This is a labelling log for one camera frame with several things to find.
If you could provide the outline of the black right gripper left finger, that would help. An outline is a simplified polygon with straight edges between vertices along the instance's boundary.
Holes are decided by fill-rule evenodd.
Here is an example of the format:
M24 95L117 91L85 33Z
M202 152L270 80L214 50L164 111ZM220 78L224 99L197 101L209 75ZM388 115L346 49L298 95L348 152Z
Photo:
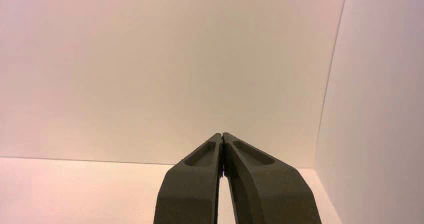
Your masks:
M222 135L216 133L167 171L154 223L217 223L222 144Z

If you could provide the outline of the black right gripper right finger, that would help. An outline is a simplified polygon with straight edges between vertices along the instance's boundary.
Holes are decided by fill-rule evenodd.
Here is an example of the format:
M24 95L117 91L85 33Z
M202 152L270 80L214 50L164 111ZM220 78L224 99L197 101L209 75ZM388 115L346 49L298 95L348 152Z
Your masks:
M321 223L314 194L294 167L230 133L222 137L236 223Z

